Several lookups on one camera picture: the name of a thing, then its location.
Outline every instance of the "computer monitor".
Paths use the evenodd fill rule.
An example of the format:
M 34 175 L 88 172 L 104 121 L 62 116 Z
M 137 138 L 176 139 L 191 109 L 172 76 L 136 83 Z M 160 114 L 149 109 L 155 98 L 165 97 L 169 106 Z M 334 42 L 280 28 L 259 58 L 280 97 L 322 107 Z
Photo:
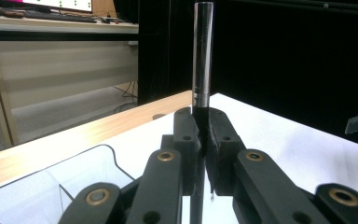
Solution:
M 0 4 L 12 7 L 35 7 L 40 11 L 56 9 L 92 13 L 91 0 L 1 0 Z

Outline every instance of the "black metal bar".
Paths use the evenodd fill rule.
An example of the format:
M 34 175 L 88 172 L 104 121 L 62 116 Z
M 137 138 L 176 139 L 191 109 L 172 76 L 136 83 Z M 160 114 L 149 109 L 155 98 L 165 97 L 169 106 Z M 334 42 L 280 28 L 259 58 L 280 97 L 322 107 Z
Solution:
M 249 197 L 246 188 L 238 181 L 234 189 L 232 198 L 232 208 L 240 224 L 260 224 L 263 223 L 258 215 L 255 205 Z
M 206 146 L 208 139 L 209 97 L 213 37 L 213 3 L 197 2 L 194 7 L 193 45 L 193 117 L 199 127 L 201 151 L 195 175 L 200 180 L 197 192 L 190 199 L 190 224 L 202 223 Z
M 339 184 L 316 189 L 314 202 L 331 223 L 358 224 L 358 192 Z
M 268 154 L 242 150 L 235 170 L 263 223 L 329 223 Z
M 138 190 L 139 184 L 141 183 L 142 177 L 139 177 L 130 184 L 122 188 L 121 191 L 121 203 L 124 211 L 131 209 L 133 199 L 135 198 L 136 191 Z
M 82 189 L 63 213 L 60 224 L 120 223 L 123 211 L 120 189 L 96 183 Z
M 220 196 L 232 196 L 237 179 L 234 162 L 237 154 L 246 149 L 228 116 L 221 110 L 210 108 L 210 136 L 205 157 L 211 191 Z
M 181 223 L 181 155 L 161 149 L 149 157 L 127 224 Z
M 190 107 L 175 112 L 173 121 L 173 148 L 182 155 L 183 195 L 198 194 L 201 176 L 197 167 L 203 161 L 200 155 L 199 129 L 191 115 Z

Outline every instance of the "white tabletop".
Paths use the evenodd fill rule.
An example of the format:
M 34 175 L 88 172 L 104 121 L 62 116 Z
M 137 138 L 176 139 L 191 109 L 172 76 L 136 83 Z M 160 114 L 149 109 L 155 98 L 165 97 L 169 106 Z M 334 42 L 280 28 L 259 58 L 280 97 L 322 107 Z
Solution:
M 358 191 L 358 144 L 222 94 L 211 97 L 211 107 L 228 115 L 247 148 L 268 153 L 302 189 L 314 193 L 320 184 L 338 183 Z M 139 177 L 149 155 L 159 149 L 161 136 L 172 133 L 173 114 L 170 114 L 105 143 L 117 152 L 118 164 L 130 175 Z M 187 203 L 184 200 L 183 223 L 188 223 Z M 207 179 L 203 214 L 203 223 L 238 223 L 232 198 L 214 196 L 211 200 Z
M 216 94 L 211 97 L 211 107 L 226 112 L 247 148 L 259 149 L 268 153 L 295 184 L 302 189 L 314 193 L 320 184 L 338 183 L 358 191 L 358 144 L 273 115 L 222 94 Z M 161 136 L 163 134 L 172 133 L 173 114 L 169 114 L 112 137 L 98 145 L 107 144 L 110 146 L 116 152 L 117 164 L 132 177 L 137 178 L 143 174 L 150 154 L 160 148 Z M 108 149 L 108 151 L 110 150 L 109 148 L 101 146 L 101 153 L 105 153 L 106 149 Z M 0 188 L 0 198 L 3 200 L 2 202 L 0 201 L 0 204 L 7 202 L 6 197 L 3 197 L 2 194 L 6 192 L 7 195 L 15 197 L 17 194 L 21 194 L 22 189 L 28 190 L 24 192 L 27 192 L 26 195 L 31 195 L 29 196 L 29 200 L 35 203 L 34 198 L 37 197 L 36 193 L 38 193 L 38 191 L 36 189 L 30 189 L 32 186 L 26 184 L 29 183 L 30 179 L 34 181 L 33 186 L 38 186 L 37 183 L 35 183 L 35 180 L 38 179 L 40 183 L 44 183 L 41 186 L 46 186 L 46 183 L 49 182 L 52 188 L 55 189 L 56 187 L 54 186 L 60 183 L 62 186 L 68 188 L 74 196 L 81 190 L 81 186 L 85 188 L 92 181 L 117 182 L 114 180 L 117 178 L 117 175 L 110 176 L 114 173 L 111 172 L 110 169 L 115 168 L 114 164 L 111 164 L 111 161 L 107 161 L 110 156 L 98 156 L 99 151 L 91 152 L 97 153 L 95 154 L 95 159 L 91 159 L 90 156 L 85 156 L 85 159 L 76 157 L 75 162 L 68 163 L 68 161 L 64 161 L 63 163 Z M 87 172 L 83 172 L 77 169 L 78 165 L 76 164 L 94 165 L 92 165 L 92 169 L 84 168 Z M 127 177 L 123 178 L 125 178 L 124 182 L 130 182 Z M 12 188 L 16 189 L 17 193 L 15 195 L 10 193 L 13 192 L 13 190 L 10 190 Z M 214 196 L 212 200 L 207 178 L 204 192 L 203 223 L 238 223 L 232 209 L 231 197 Z M 51 199 L 51 201 L 62 203 L 62 196 L 60 195 L 44 193 L 44 197 Z M 46 200 L 41 202 L 40 206 L 46 210 Z M 23 210 L 15 205 L 8 206 L 5 204 L 5 207 L 0 205 L 0 216 L 6 214 L 5 209 L 10 209 L 10 211 Z M 62 210 L 55 210 L 48 209 L 47 211 L 51 214 L 56 214 L 54 220 L 57 220 Z M 17 216 L 18 214 L 19 212 L 15 212 L 11 214 L 11 216 Z M 22 220 L 22 223 L 32 223 L 38 218 L 39 217 L 33 217 L 33 219 L 18 218 L 16 220 Z M 188 222 L 189 197 L 184 197 L 182 223 L 186 224 Z M 38 220 L 38 223 L 49 222 L 46 220 Z

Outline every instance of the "floor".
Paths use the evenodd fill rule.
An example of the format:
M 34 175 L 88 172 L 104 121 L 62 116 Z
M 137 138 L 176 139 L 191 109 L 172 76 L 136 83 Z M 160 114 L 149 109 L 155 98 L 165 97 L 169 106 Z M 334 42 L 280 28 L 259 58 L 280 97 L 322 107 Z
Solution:
M 21 143 L 133 108 L 136 82 L 12 110 Z M 6 148 L 0 143 L 0 151 Z

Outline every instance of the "black backdrop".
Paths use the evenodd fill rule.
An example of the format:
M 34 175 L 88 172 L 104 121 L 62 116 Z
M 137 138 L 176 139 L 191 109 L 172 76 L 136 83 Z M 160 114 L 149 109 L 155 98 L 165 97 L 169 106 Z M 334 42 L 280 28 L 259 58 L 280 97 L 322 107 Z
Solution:
M 165 72 L 154 73 L 157 82 L 140 70 L 147 89 L 140 96 L 154 93 L 140 102 L 191 89 L 193 4 L 172 0 L 171 17 L 160 27 L 165 62 L 154 62 Z M 358 133 L 344 133 L 358 110 L 357 12 L 218 0 L 214 18 L 213 93 L 358 143 Z

